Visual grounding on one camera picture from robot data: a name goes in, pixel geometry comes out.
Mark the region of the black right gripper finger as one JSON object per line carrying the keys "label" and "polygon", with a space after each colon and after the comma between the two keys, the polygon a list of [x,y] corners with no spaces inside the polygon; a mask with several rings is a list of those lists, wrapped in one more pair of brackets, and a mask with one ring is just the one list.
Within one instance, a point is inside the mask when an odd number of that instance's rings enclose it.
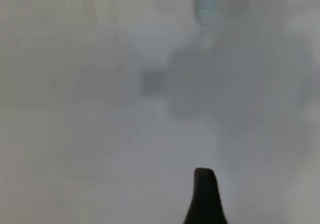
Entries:
{"label": "black right gripper finger", "polygon": [[213,170],[196,168],[193,195],[184,224],[227,224]]}

